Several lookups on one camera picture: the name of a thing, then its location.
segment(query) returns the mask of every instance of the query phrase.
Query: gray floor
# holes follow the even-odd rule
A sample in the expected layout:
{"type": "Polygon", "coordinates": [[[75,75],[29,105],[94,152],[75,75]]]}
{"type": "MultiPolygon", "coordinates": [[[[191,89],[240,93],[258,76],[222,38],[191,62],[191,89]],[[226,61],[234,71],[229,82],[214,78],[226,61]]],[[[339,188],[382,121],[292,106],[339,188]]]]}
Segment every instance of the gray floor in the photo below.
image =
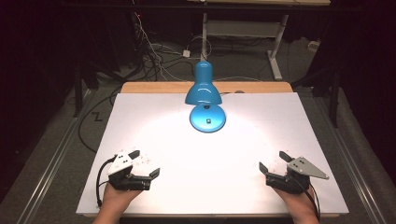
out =
{"type": "MultiPolygon", "coordinates": [[[[243,43],[247,46],[236,45],[241,49],[235,48],[232,52],[229,52],[224,43],[213,43],[209,61],[214,66],[214,79],[273,81],[264,55],[264,50],[270,49],[273,42],[263,40],[259,46],[249,46],[253,43],[249,39],[243,43]]],[[[277,61],[285,81],[292,82],[305,75],[315,56],[306,49],[307,44],[305,39],[290,45],[282,43],[277,61]]],[[[171,49],[162,50],[181,52],[184,49],[172,43],[165,45],[171,49]]],[[[158,54],[163,55],[163,62],[178,57],[160,52],[158,54]]],[[[192,64],[198,62],[183,61],[192,64]]],[[[163,63],[163,67],[174,63],[163,63]]],[[[191,65],[188,63],[175,64],[166,71],[163,70],[163,77],[159,76],[159,80],[193,80],[191,65]]],[[[111,112],[111,103],[103,101],[92,111],[89,110],[120,85],[103,75],[99,75],[99,78],[99,90],[86,93],[84,111],[81,114],[90,114],[85,119],[82,116],[73,118],[74,95],[71,92],[64,107],[48,124],[41,141],[0,205],[0,223],[17,223],[19,219],[21,223],[92,222],[92,218],[76,215],[79,197],[94,159],[94,153],[84,147],[78,138],[78,125],[81,124],[80,133],[84,142],[91,148],[98,148],[111,112]],[[91,112],[99,112],[98,119],[91,112]]],[[[298,88],[295,91],[299,92],[350,211],[340,217],[323,218],[321,223],[392,223],[396,218],[396,190],[361,133],[342,91],[339,99],[338,129],[334,129],[327,118],[327,98],[314,98],[307,88],[298,88]]],[[[264,220],[244,219],[240,222],[264,223],[264,220]]]]}

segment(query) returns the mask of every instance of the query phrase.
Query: lamp shade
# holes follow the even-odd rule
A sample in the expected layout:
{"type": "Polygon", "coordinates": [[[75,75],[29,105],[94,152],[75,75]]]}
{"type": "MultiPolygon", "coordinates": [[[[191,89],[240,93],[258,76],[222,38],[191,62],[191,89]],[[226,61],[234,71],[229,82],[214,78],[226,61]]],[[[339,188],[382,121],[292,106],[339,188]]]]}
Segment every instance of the lamp shade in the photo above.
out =
{"type": "Polygon", "coordinates": [[[206,61],[195,65],[195,83],[187,93],[188,105],[220,105],[222,103],[218,89],[212,83],[213,67],[206,61]]]}
{"type": "Polygon", "coordinates": [[[186,96],[187,105],[195,105],[190,112],[192,127],[203,133],[220,130],[226,120],[218,89],[212,83],[212,64],[206,61],[195,65],[195,83],[186,96]]]}

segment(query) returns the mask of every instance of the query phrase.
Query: desk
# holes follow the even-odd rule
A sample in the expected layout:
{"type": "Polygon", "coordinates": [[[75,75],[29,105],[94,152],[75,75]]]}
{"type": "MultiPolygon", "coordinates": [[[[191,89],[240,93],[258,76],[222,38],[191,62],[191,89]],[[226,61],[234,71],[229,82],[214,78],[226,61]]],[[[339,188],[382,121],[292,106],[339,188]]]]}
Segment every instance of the desk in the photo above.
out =
{"type": "MultiPolygon", "coordinates": [[[[147,175],[161,167],[150,191],[131,203],[126,217],[287,216],[283,201],[265,186],[265,177],[259,171],[261,161],[270,172],[285,173],[286,163],[277,156],[279,150],[306,157],[330,177],[312,178],[324,217],[348,212],[300,99],[289,84],[215,82],[220,92],[245,92],[222,95],[227,122],[216,133],[200,133],[191,127],[188,117],[193,106],[184,104],[190,85],[124,85],[93,162],[78,214],[98,213],[94,187],[97,172],[105,160],[122,149],[141,151],[134,161],[136,175],[147,175]]],[[[101,179],[107,180],[106,174],[101,179]]]]}
{"type": "MultiPolygon", "coordinates": [[[[330,0],[206,0],[209,3],[243,3],[251,5],[282,5],[282,6],[328,6],[330,0]]],[[[283,15],[280,22],[260,22],[260,21],[211,21],[207,19],[207,13],[203,18],[203,42],[201,61],[207,59],[206,38],[208,35],[233,35],[233,36],[254,36],[254,37],[274,37],[275,44],[272,50],[267,51],[268,61],[274,74],[275,80],[282,80],[279,66],[276,61],[277,50],[282,40],[289,15],[283,15]]]]}

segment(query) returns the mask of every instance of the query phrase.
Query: hand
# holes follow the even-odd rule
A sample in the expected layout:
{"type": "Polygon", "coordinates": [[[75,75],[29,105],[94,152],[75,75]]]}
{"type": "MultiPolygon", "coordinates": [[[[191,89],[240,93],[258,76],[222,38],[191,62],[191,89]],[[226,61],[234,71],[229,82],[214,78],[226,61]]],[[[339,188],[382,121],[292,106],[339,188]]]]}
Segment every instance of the hand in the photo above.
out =
{"type": "Polygon", "coordinates": [[[117,223],[131,201],[141,192],[142,190],[116,190],[110,184],[106,184],[102,207],[93,223],[117,223]]]}
{"type": "MultiPolygon", "coordinates": [[[[315,208],[308,197],[302,194],[289,194],[280,189],[274,191],[283,199],[295,224],[318,224],[315,208]]],[[[314,191],[309,187],[308,193],[315,199],[314,191]]]]}

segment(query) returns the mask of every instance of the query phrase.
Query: black cable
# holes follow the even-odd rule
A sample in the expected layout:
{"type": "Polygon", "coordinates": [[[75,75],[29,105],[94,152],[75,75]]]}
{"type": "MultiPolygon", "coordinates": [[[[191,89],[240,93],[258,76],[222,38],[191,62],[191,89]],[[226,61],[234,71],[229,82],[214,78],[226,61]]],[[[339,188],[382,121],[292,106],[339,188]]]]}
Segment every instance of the black cable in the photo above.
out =
{"type": "MultiPolygon", "coordinates": [[[[112,91],[112,92],[110,93],[110,96],[112,96],[112,95],[117,95],[117,94],[116,94],[116,91],[119,91],[121,88],[122,88],[122,86],[118,86],[116,89],[114,89],[114,91],[112,91]]],[[[108,98],[108,100],[109,100],[111,106],[113,106],[113,105],[114,105],[114,102],[111,101],[111,97],[108,98]]]]}
{"type": "Polygon", "coordinates": [[[144,77],[144,79],[145,79],[146,81],[151,81],[151,78],[152,78],[152,77],[155,77],[155,80],[157,80],[158,72],[159,72],[159,71],[157,71],[155,67],[152,67],[152,68],[150,68],[150,69],[148,70],[148,72],[146,73],[146,76],[144,77]],[[154,70],[154,73],[151,74],[151,75],[149,76],[149,72],[152,71],[152,70],[154,70]]]}
{"type": "Polygon", "coordinates": [[[117,157],[117,155],[115,155],[113,158],[111,158],[111,159],[105,161],[105,162],[102,164],[102,166],[100,167],[99,172],[98,172],[98,176],[96,177],[96,202],[98,203],[98,207],[99,207],[99,208],[102,206],[102,200],[100,199],[100,195],[99,195],[99,187],[100,187],[102,184],[106,183],[106,182],[104,182],[104,183],[102,183],[102,184],[99,184],[99,182],[100,182],[100,176],[101,176],[102,171],[103,171],[103,169],[105,168],[105,166],[108,165],[109,163],[113,162],[113,161],[116,159],[116,157],[117,157]]]}
{"type": "Polygon", "coordinates": [[[178,58],[175,58],[175,59],[169,60],[167,62],[163,62],[163,63],[172,63],[172,62],[175,62],[175,61],[181,60],[181,59],[185,59],[185,57],[178,57],[178,58]]]}
{"type": "Polygon", "coordinates": [[[269,62],[266,63],[265,66],[264,66],[263,68],[261,68],[261,69],[257,72],[257,79],[258,79],[258,80],[261,80],[261,78],[260,78],[260,71],[261,71],[261,70],[264,70],[266,67],[268,67],[269,65],[271,65],[271,61],[272,61],[273,59],[274,59],[274,58],[269,59],[269,60],[268,60],[269,62]]]}
{"type": "Polygon", "coordinates": [[[108,183],[108,180],[107,180],[107,181],[104,181],[104,182],[102,182],[102,183],[100,183],[99,187],[101,187],[101,186],[104,185],[105,183],[108,183]]]}
{"type": "MultiPolygon", "coordinates": [[[[311,194],[309,194],[309,192],[303,187],[303,185],[296,178],[294,178],[290,175],[290,179],[294,180],[301,187],[301,189],[304,191],[305,195],[308,197],[309,201],[311,201],[312,205],[314,205],[315,216],[317,217],[318,222],[320,222],[320,210],[318,209],[319,204],[318,204],[318,206],[315,204],[315,200],[312,198],[311,194]]],[[[316,194],[316,192],[315,192],[315,196],[317,197],[317,202],[319,203],[318,195],[316,194]]]]}
{"type": "Polygon", "coordinates": [[[179,64],[179,63],[187,63],[187,64],[189,64],[189,65],[190,65],[190,68],[191,68],[191,74],[192,74],[193,77],[195,77],[195,75],[194,75],[194,65],[192,65],[192,63],[190,63],[190,62],[177,62],[177,63],[173,63],[173,64],[171,64],[171,65],[165,67],[164,69],[170,68],[170,67],[175,66],[175,65],[177,65],[177,64],[179,64]]]}
{"type": "Polygon", "coordinates": [[[144,55],[142,55],[142,61],[143,61],[143,56],[146,56],[148,58],[146,60],[146,62],[151,63],[151,66],[148,66],[146,63],[143,63],[142,69],[143,69],[145,75],[143,75],[142,77],[138,77],[136,79],[129,79],[129,81],[148,80],[149,78],[157,75],[157,70],[155,69],[155,67],[157,66],[156,61],[155,61],[154,56],[152,56],[150,53],[151,53],[151,50],[145,48],[144,55]],[[155,70],[154,75],[149,76],[149,72],[153,69],[155,70]]]}
{"type": "Polygon", "coordinates": [[[146,68],[153,68],[153,66],[152,65],[148,65],[148,63],[152,63],[152,61],[151,61],[151,59],[150,59],[150,57],[149,57],[149,55],[148,54],[146,54],[145,55],[146,57],[145,57],[145,65],[144,65],[144,69],[146,69],[146,68]]]}
{"type": "Polygon", "coordinates": [[[137,67],[133,71],[131,71],[128,75],[126,75],[125,78],[133,77],[133,76],[137,75],[140,71],[142,71],[143,66],[144,66],[143,60],[140,60],[137,67]]]}
{"type": "Polygon", "coordinates": [[[94,106],[84,115],[84,117],[82,118],[81,123],[78,125],[78,138],[79,138],[79,140],[81,141],[81,144],[84,145],[84,147],[86,147],[89,151],[91,151],[91,152],[93,152],[93,153],[96,153],[96,150],[93,149],[93,148],[91,148],[90,146],[88,146],[88,145],[85,143],[85,141],[83,140],[82,136],[81,136],[81,127],[82,127],[82,124],[84,123],[84,120],[88,117],[88,115],[91,114],[91,112],[92,112],[97,106],[99,106],[102,102],[104,102],[104,101],[106,101],[106,100],[108,100],[108,99],[110,99],[111,97],[114,97],[114,96],[117,96],[117,95],[110,95],[110,96],[107,96],[105,99],[99,101],[99,103],[97,103],[96,105],[94,105],[94,106]]]}
{"type": "Polygon", "coordinates": [[[211,35],[211,36],[207,37],[208,40],[209,40],[209,37],[212,38],[212,40],[210,40],[210,43],[212,43],[211,44],[211,46],[212,46],[212,54],[215,55],[215,56],[218,56],[218,57],[226,56],[226,55],[232,53],[235,49],[244,49],[244,48],[247,48],[247,47],[259,46],[260,43],[264,40],[264,38],[258,37],[258,38],[254,38],[252,42],[246,44],[246,43],[243,43],[243,42],[244,41],[251,41],[251,39],[249,39],[249,40],[246,40],[246,39],[237,40],[237,39],[231,39],[231,38],[223,39],[223,38],[219,38],[217,36],[211,35]],[[216,40],[227,42],[229,46],[215,44],[216,40]],[[215,52],[216,48],[220,48],[221,49],[221,48],[227,48],[227,47],[229,49],[225,53],[219,54],[219,53],[215,52]]]}
{"type": "Polygon", "coordinates": [[[147,54],[148,56],[151,55],[151,53],[153,53],[153,54],[154,54],[154,59],[156,59],[156,58],[158,57],[158,58],[159,58],[159,59],[158,59],[158,62],[159,62],[159,63],[162,63],[162,62],[163,62],[163,56],[157,54],[155,51],[156,51],[156,50],[153,50],[153,49],[152,49],[152,45],[150,45],[150,48],[146,48],[146,54],[147,54]]]}
{"type": "Polygon", "coordinates": [[[319,213],[319,217],[320,217],[320,204],[319,204],[319,198],[317,195],[317,191],[315,190],[314,186],[312,186],[312,184],[309,184],[309,186],[311,186],[312,190],[314,191],[315,198],[317,199],[318,213],[319,213]]]}
{"type": "Polygon", "coordinates": [[[154,69],[154,76],[155,76],[154,81],[157,81],[157,80],[158,80],[158,76],[157,76],[158,72],[157,72],[157,64],[155,63],[155,62],[156,62],[156,61],[155,61],[155,57],[152,56],[151,54],[148,54],[148,57],[150,58],[150,60],[151,60],[151,62],[152,62],[152,69],[154,69]]]}
{"type": "Polygon", "coordinates": [[[205,61],[207,61],[207,58],[205,57],[205,55],[203,53],[201,53],[201,56],[204,58],[205,61]]]}

